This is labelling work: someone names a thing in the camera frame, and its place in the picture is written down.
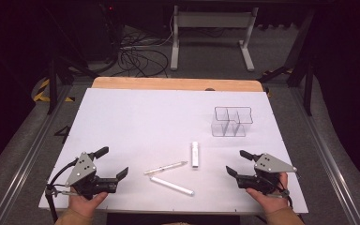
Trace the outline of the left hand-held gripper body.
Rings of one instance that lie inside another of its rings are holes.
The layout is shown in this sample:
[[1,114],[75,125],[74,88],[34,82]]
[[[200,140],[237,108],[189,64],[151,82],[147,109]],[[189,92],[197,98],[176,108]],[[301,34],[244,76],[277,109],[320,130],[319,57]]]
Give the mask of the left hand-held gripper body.
[[115,178],[101,178],[97,176],[97,166],[89,153],[81,153],[70,173],[65,186],[74,188],[78,195],[91,200],[101,192],[115,193],[119,181]]

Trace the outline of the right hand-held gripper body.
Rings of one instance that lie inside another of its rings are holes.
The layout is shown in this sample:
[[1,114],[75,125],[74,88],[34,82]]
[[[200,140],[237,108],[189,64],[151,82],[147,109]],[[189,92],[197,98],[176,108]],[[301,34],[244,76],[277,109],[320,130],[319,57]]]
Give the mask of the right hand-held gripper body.
[[239,188],[253,188],[263,195],[272,195],[276,190],[281,195],[288,195],[289,190],[280,182],[280,173],[296,173],[297,168],[277,157],[263,153],[256,155],[254,175],[237,173],[235,178]]

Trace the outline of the clear acrylic organizer box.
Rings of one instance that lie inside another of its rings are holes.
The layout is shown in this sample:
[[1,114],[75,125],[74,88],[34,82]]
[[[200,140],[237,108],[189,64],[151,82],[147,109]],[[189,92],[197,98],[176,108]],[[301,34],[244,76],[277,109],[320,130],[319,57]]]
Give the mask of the clear acrylic organizer box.
[[216,107],[211,131],[214,137],[245,137],[252,124],[250,107]]

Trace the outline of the white cylindrical tube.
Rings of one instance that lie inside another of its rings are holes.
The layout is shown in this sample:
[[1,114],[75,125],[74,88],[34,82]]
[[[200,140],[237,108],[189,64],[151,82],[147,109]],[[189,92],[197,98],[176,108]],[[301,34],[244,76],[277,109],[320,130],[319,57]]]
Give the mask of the white cylindrical tube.
[[199,167],[199,144],[192,142],[191,144],[191,165],[193,168]]

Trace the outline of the clear barrel pen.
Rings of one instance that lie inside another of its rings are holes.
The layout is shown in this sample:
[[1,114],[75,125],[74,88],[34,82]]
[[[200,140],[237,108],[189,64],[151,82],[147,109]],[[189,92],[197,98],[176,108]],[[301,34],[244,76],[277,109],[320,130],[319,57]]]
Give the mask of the clear barrel pen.
[[148,170],[146,172],[144,172],[143,174],[144,175],[150,175],[150,174],[155,174],[155,173],[162,173],[164,171],[167,171],[167,170],[170,170],[170,169],[173,169],[173,168],[177,168],[177,167],[181,167],[181,166],[184,166],[184,165],[187,165],[188,162],[187,161],[179,161],[179,162],[176,162],[176,163],[173,163],[173,164],[170,164],[170,165],[165,165],[165,166],[161,166],[161,167],[158,167],[158,168],[155,168],[155,169],[152,169],[152,170]]

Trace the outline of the white pen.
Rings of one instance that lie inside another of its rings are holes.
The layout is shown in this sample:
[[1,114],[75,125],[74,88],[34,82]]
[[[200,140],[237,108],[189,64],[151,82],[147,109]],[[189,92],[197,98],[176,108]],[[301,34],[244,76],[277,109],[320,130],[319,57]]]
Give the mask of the white pen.
[[191,189],[188,189],[188,188],[185,188],[185,187],[180,187],[174,183],[171,183],[171,182],[168,182],[168,181],[165,181],[165,180],[162,180],[160,178],[157,178],[155,176],[151,176],[150,178],[150,181],[152,182],[155,182],[157,184],[160,184],[164,187],[167,187],[167,188],[171,188],[173,190],[176,190],[178,192],[181,192],[181,193],[184,193],[184,194],[187,194],[188,196],[193,196],[194,195],[194,191],[191,190]]

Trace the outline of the person's left hand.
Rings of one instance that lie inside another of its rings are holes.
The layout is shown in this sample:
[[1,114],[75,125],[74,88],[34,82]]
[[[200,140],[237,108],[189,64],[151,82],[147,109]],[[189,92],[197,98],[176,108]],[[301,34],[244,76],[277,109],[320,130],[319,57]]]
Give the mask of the person's left hand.
[[68,208],[86,218],[92,218],[96,209],[108,197],[107,192],[101,192],[91,200],[87,200],[82,195],[70,195]]

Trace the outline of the person's right hand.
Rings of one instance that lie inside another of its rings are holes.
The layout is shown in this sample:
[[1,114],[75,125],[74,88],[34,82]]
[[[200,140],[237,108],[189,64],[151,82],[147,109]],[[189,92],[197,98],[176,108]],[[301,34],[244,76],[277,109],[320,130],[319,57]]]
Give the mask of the person's right hand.
[[288,207],[287,198],[265,196],[253,188],[247,188],[246,193],[262,207],[265,214],[274,213],[280,209]]

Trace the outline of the white table cover sheet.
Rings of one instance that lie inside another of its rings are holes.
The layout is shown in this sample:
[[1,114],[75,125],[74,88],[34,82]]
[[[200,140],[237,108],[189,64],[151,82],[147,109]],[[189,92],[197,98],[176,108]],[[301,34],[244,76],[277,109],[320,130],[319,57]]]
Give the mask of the white table cover sheet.
[[[250,107],[253,124],[245,137],[214,137],[216,107]],[[191,144],[199,144],[199,167],[191,165]],[[261,207],[226,172],[254,173],[240,150],[290,157],[264,92],[86,90],[57,159],[53,175],[68,179],[64,166],[83,152],[108,146],[97,159],[97,175],[114,177],[128,168],[116,192],[100,206],[109,212],[257,214]],[[143,173],[179,161],[187,165],[164,172]],[[150,181],[155,176],[193,190],[193,196]]]

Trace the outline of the black metal stand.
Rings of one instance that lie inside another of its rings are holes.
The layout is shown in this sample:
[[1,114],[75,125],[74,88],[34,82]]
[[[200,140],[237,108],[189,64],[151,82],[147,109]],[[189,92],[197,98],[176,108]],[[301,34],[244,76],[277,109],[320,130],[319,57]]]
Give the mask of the black metal stand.
[[49,54],[50,61],[48,64],[49,79],[49,110],[52,114],[60,102],[58,95],[57,80],[64,86],[72,85],[74,76],[71,68],[87,77],[95,79],[98,77],[96,72],[90,70],[81,59],[75,56],[76,48],[70,48],[71,41],[67,40],[66,33],[62,30],[60,23],[54,18],[52,12],[45,6],[42,7],[44,13],[44,25],[41,30],[46,38],[46,52]]
[[296,39],[291,47],[290,53],[282,67],[269,72],[267,75],[262,75],[258,82],[267,83],[276,78],[276,76],[285,73],[292,69],[292,73],[287,80],[289,87],[297,87],[301,81],[305,81],[303,94],[303,108],[308,116],[311,116],[311,94],[313,84],[313,72],[309,46],[306,43],[310,33],[310,25],[315,14],[314,9],[307,11],[307,16],[303,20]]

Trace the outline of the yellow black hazard tape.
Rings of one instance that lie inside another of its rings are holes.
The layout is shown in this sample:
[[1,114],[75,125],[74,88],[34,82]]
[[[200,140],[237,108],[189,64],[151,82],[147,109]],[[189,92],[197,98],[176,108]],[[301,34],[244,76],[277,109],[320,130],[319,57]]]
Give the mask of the yellow black hazard tape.
[[50,98],[44,96],[44,91],[47,89],[48,85],[50,83],[50,79],[46,78],[40,85],[39,89],[37,90],[36,94],[33,97],[34,101],[43,101],[43,102],[49,102]]

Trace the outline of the black equipment case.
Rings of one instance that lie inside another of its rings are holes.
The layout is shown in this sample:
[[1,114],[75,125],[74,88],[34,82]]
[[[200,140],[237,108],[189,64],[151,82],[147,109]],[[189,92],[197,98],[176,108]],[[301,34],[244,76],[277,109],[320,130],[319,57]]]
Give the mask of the black equipment case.
[[117,50],[102,5],[81,1],[74,6],[72,22],[86,61],[116,62]]

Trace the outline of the aluminium floor rail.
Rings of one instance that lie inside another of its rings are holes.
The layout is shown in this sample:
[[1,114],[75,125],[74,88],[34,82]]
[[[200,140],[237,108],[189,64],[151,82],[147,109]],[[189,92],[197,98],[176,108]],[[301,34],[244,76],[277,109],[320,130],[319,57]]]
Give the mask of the aluminium floor rail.
[[5,194],[0,199],[0,225],[4,224],[9,211],[12,209],[15,201],[17,200],[28,175],[38,158],[42,145],[48,135],[48,131],[52,127],[53,121],[60,110],[60,107],[65,102],[65,98],[70,90],[70,85],[64,85],[59,90],[57,98],[58,102],[55,108],[51,113],[45,112],[43,114],[43,120],[35,132],[36,136],[32,139],[30,146],[26,148],[26,154],[23,159],[20,160],[20,165],[18,167],[9,167],[12,171],[14,171],[14,174],[10,179],[9,185],[5,189]]
[[349,220],[351,225],[360,225],[360,212],[357,209],[353,195],[338,167],[336,164],[329,147],[327,146],[322,135],[319,133],[315,121],[312,116],[308,115],[307,110],[303,104],[303,97],[300,91],[296,88],[290,88],[293,100],[297,105],[304,121],[307,123],[308,130],[314,140],[317,154],[320,161],[328,175],[330,183],[337,195],[337,198],[343,208],[343,211]]

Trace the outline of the white metal frame stand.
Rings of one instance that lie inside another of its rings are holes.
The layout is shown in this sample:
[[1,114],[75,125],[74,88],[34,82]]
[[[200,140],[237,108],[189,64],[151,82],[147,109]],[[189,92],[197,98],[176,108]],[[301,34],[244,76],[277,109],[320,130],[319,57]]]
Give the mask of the white metal frame stand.
[[259,9],[254,7],[248,12],[201,12],[181,11],[179,6],[173,7],[172,15],[172,56],[171,70],[178,69],[179,61],[179,29],[180,28],[245,28],[246,35],[238,41],[248,71],[254,71],[248,44],[257,19]]

